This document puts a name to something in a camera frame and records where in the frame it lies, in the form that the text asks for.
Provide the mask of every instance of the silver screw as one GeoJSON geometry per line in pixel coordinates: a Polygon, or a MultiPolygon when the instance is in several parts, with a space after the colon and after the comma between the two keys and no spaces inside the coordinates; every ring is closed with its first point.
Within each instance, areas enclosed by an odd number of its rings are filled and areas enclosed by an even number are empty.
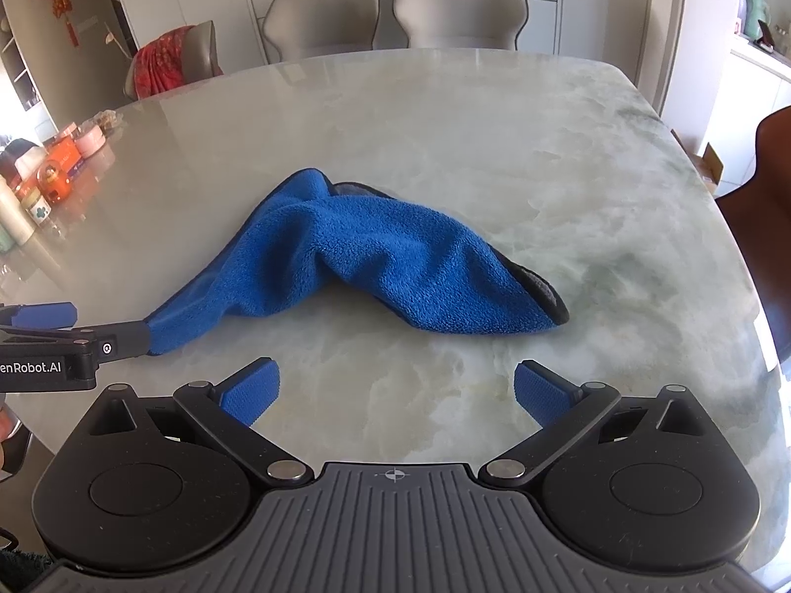
{"type": "Polygon", "coordinates": [[[525,474],[525,464],[516,459],[495,459],[486,464],[486,471],[497,479],[519,479],[525,474]]]}
{"type": "Polygon", "coordinates": [[[270,463],[266,473],[273,479],[279,479],[280,481],[297,481],[302,479],[307,470],[306,465],[302,462],[294,459],[281,459],[279,462],[270,463]]]}

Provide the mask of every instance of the cardboard box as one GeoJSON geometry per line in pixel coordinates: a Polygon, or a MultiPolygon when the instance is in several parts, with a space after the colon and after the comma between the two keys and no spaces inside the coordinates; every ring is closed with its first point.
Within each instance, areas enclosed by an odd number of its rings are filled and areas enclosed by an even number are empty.
{"type": "MultiPolygon", "coordinates": [[[[675,140],[681,144],[679,134],[677,134],[674,129],[671,129],[670,133],[673,134],[675,140]]],[[[684,149],[684,153],[687,154],[687,158],[691,160],[693,167],[697,170],[701,180],[703,180],[705,186],[713,196],[714,192],[717,191],[717,185],[719,185],[722,180],[723,170],[722,161],[717,155],[717,152],[715,152],[714,147],[712,147],[711,144],[707,144],[703,156],[695,156],[695,154],[687,152],[686,149],[684,149]]]]}

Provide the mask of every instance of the chair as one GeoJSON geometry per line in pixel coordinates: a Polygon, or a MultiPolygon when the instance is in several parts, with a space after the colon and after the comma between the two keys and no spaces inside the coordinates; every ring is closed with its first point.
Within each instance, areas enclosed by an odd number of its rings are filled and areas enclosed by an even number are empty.
{"type": "Polygon", "coordinates": [[[261,23],[270,63],[373,49],[379,0],[273,0],[261,23]]]}
{"type": "Polygon", "coordinates": [[[755,136],[755,175],[717,198],[745,257],[781,363],[791,357],[791,107],[755,136]]]}
{"type": "MultiPolygon", "coordinates": [[[[215,23],[212,20],[195,25],[187,31],[187,35],[184,35],[181,73],[184,75],[185,85],[222,75],[217,60],[215,23]]],[[[124,94],[130,100],[137,100],[137,93],[134,90],[134,59],[124,82],[124,94]]]]}
{"type": "Polygon", "coordinates": [[[517,49],[527,0],[393,0],[410,47],[517,49]]]}

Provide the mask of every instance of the gray ribbed panel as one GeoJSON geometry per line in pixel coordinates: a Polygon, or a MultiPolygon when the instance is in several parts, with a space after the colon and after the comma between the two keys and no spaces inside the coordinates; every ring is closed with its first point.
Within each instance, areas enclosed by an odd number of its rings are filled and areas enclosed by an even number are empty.
{"type": "Polygon", "coordinates": [[[694,577],[617,572],[571,552],[526,497],[477,485],[461,465],[398,470],[327,464],[319,481],[266,495],[199,564],[116,581],[59,568],[35,593],[762,591],[730,565],[694,577]]]}

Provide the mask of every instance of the microfiber cloth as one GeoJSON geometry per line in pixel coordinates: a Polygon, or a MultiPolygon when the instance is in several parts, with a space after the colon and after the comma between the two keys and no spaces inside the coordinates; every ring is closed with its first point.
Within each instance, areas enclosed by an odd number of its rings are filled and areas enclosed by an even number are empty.
{"type": "Polygon", "coordinates": [[[560,296],[459,221],[317,169],[292,174],[232,241],[153,312],[151,354],[225,314],[270,316],[340,279],[410,325],[447,334],[522,334],[565,323],[560,296]]]}

